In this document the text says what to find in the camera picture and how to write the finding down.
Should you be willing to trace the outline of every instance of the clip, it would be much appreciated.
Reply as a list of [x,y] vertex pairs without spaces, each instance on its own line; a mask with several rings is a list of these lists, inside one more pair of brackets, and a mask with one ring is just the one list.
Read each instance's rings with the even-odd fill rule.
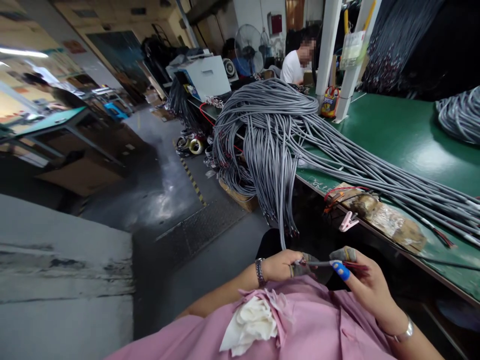
[[341,222],[340,227],[338,228],[342,233],[345,233],[348,229],[352,228],[353,226],[357,225],[359,223],[358,220],[354,220],[357,217],[357,214],[354,215],[353,212],[348,211],[345,215],[345,218],[343,218],[343,221]]

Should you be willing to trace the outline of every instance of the white t-shirt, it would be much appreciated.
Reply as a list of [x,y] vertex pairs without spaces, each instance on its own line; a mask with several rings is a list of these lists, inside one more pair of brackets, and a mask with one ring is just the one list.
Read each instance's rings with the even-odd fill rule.
[[280,79],[289,84],[303,82],[305,69],[300,65],[296,50],[290,51],[281,66]]

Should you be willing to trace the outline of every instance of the red wire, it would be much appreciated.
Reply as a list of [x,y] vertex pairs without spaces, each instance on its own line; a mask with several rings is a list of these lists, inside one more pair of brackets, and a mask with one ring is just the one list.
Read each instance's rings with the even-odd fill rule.
[[[201,104],[200,107],[199,107],[200,112],[201,112],[201,114],[203,115],[203,117],[204,117],[205,119],[207,119],[208,122],[209,122],[213,127],[215,127],[215,124],[210,121],[210,119],[205,115],[204,111],[202,110],[202,106],[203,106],[203,105],[206,105],[206,104],[207,104],[206,102],[202,102],[202,104]],[[240,150],[242,153],[244,152],[241,148],[235,146],[235,144],[234,144],[233,146],[235,147],[235,149]]]
[[370,189],[367,187],[363,186],[349,186],[349,187],[336,187],[333,190],[330,190],[329,192],[326,193],[325,198],[323,199],[324,201],[327,201],[329,198],[330,193],[337,191],[337,190],[346,190],[346,189],[363,189],[365,191],[369,191]]
[[438,236],[440,236],[440,238],[446,243],[446,245],[449,247],[449,248],[453,248],[454,246],[456,246],[453,242],[451,242],[449,240],[448,237],[445,236],[444,233],[442,233],[441,231],[439,231],[438,229],[434,228],[433,231],[438,234]]

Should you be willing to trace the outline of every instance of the floor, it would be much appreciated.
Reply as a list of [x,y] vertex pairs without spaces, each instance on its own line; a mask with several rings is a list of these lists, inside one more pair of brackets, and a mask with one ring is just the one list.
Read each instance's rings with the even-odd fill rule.
[[247,213],[216,176],[206,176],[200,155],[184,160],[202,204],[173,146],[183,128],[178,120],[162,122],[145,108],[124,122],[150,147],[125,159],[129,175],[90,196],[82,217],[133,234],[139,339],[251,264],[269,227],[261,212]]

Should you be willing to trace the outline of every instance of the bracelet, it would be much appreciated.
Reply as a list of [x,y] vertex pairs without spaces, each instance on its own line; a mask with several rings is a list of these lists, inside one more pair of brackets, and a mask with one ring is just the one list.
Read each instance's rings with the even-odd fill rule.
[[376,325],[380,329],[380,331],[385,335],[387,338],[395,340],[397,343],[403,343],[404,341],[410,339],[412,335],[414,334],[414,323],[410,316],[406,314],[406,317],[408,318],[408,326],[406,328],[406,331],[404,333],[401,333],[400,335],[390,335],[389,333],[386,333],[379,325],[377,320],[375,320]]
[[262,261],[265,260],[260,257],[255,260],[256,278],[258,279],[258,287],[263,288],[267,282],[265,281],[264,274],[262,273]]

